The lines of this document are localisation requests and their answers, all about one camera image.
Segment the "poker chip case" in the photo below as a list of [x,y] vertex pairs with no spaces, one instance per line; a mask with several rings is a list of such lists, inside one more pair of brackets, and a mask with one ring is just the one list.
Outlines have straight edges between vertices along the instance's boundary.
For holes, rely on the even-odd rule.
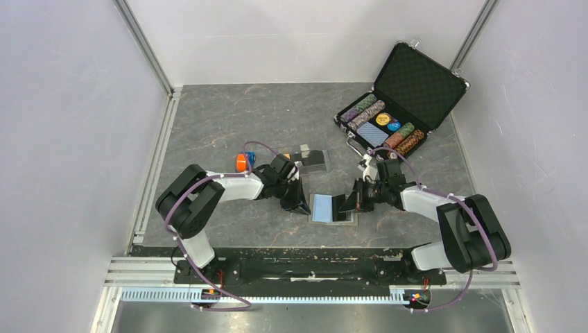
[[[424,139],[405,154],[409,156],[426,141],[430,132],[441,125],[468,88],[469,83],[463,78],[430,59],[415,47],[405,42],[398,42],[372,89],[335,115],[334,121],[343,132],[364,149],[376,148],[341,117],[366,96],[373,94],[386,106],[371,117],[369,123],[388,135],[394,134],[394,131],[387,126],[379,125],[376,121],[379,114],[387,113],[397,119],[401,125],[410,122],[415,130],[421,130],[426,134]],[[378,151],[378,155],[387,158],[385,151]]]

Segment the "blue poker chip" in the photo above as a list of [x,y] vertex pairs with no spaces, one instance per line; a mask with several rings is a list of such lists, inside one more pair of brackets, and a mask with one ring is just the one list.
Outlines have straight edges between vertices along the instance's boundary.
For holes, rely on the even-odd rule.
[[400,123],[398,121],[395,123],[389,123],[386,127],[388,130],[397,131],[400,128]]

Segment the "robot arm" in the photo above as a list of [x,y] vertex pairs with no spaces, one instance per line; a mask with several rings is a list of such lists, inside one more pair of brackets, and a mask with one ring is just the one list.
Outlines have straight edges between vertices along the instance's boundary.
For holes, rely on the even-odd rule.
[[169,228],[178,234],[187,254],[200,268],[214,258],[214,250],[208,242],[204,227],[219,203],[275,197],[280,199],[281,207],[288,212],[310,214],[298,169],[282,154],[277,155],[270,164],[258,166],[248,175],[219,174],[192,164],[157,199],[155,208],[165,219],[185,191],[197,181],[214,175],[219,175],[219,178],[196,188],[192,192],[196,197],[193,200],[184,199],[173,212],[169,223]]
[[[442,242],[416,246],[403,257],[406,267],[413,273],[447,267],[464,273],[492,263],[480,232],[469,229],[468,225],[474,223],[459,204],[424,191],[416,182],[407,183],[396,159],[377,162],[375,167],[374,162],[373,157],[364,156],[360,162],[363,177],[355,180],[353,192],[340,212],[371,212],[376,203],[388,203],[437,221]],[[475,194],[457,198],[473,210],[496,258],[508,258],[510,243],[486,197]]]

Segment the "blue object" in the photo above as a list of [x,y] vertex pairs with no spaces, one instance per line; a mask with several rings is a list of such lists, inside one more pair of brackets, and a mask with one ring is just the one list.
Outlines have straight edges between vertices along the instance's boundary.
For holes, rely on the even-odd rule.
[[381,145],[389,135],[383,130],[377,128],[373,123],[365,123],[357,129],[359,134],[365,141],[369,142],[373,147]]
[[253,167],[253,164],[255,163],[255,153],[252,151],[246,151],[245,154],[249,156],[249,163],[251,163],[251,167]]
[[395,123],[389,123],[386,127],[388,127],[388,130],[393,130],[396,132],[400,128],[400,123],[398,121]]
[[314,222],[333,222],[333,197],[324,194],[315,194],[313,203]]

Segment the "gray marble floor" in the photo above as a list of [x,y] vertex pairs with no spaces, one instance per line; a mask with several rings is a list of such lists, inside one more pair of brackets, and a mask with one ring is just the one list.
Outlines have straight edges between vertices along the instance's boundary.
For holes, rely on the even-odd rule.
[[[370,83],[300,83],[187,86],[175,116],[156,198],[189,165],[216,172],[234,171],[236,154],[246,140],[273,147],[324,142],[333,170],[303,176],[304,192],[348,194],[358,155],[345,145],[333,116],[370,88]],[[270,161],[262,147],[258,162]],[[410,161],[429,187],[469,195],[466,166],[451,120],[429,137]],[[413,176],[403,166],[407,180]],[[440,240],[438,225],[388,205],[361,214],[356,227],[309,224],[308,217],[280,209],[277,199],[221,203],[206,227],[210,243],[222,246],[364,246],[406,247]],[[163,220],[151,212],[145,246],[174,246]]]

